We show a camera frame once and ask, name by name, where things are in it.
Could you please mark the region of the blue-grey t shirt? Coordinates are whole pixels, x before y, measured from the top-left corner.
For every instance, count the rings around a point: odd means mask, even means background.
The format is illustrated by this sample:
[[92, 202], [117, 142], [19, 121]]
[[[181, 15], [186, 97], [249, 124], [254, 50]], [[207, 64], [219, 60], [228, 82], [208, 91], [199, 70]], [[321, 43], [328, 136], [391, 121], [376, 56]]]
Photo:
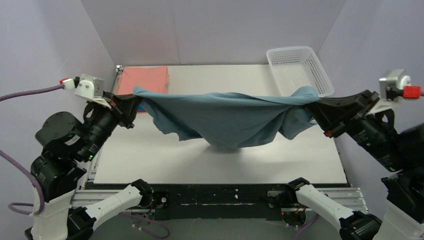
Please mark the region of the blue-grey t shirt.
[[303, 86], [290, 96], [243, 93], [164, 94], [135, 87], [142, 108], [163, 134], [180, 141], [204, 139], [221, 149], [257, 147], [277, 135], [288, 140], [315, 125], [306, 105], [319, 100], [316, 90]]

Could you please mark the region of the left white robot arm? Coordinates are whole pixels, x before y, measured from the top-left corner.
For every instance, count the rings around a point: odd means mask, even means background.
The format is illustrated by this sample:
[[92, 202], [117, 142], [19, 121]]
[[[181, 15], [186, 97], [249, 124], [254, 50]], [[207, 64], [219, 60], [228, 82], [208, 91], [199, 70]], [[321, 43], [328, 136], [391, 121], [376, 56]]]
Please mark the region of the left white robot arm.
[[83, 121], [61, 111], [51, 115], [36, 133], [41, 155], [30, 167], [43, 193], [43, 211], [34, 216], [33, 226], [25, 231], [29, 240], [87, 240], [110, 218], [136, 206], [147, 207], [153, 188], [138, 179], [120, 192], [97, 203], [72, 208], [78, 182], [86, 174], [79, 163], [90, 162], [117, 126], [134, 127], [141, 97], [103, 94], [105, 105], [90, 102]]

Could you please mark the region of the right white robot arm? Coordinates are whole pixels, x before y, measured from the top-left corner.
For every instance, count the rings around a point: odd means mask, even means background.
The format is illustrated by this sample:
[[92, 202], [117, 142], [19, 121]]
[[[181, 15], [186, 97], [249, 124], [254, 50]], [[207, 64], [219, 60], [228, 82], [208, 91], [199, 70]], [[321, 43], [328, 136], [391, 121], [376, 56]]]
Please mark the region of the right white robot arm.
[[418, 86], [368, 90], [348, 97], [324, 97], [294, 106], [302, 120], [314, 119], [328, 138], [350, 136], [389, 176], [383, 219], [344, 207], [300, 177], [285, 186], [284, 199], [314, 210], [331, 223], [344, 240], [421, 240], [424, 237], [424, 126], [395, 130], [393, 106], [400, 100], [424, 97]]

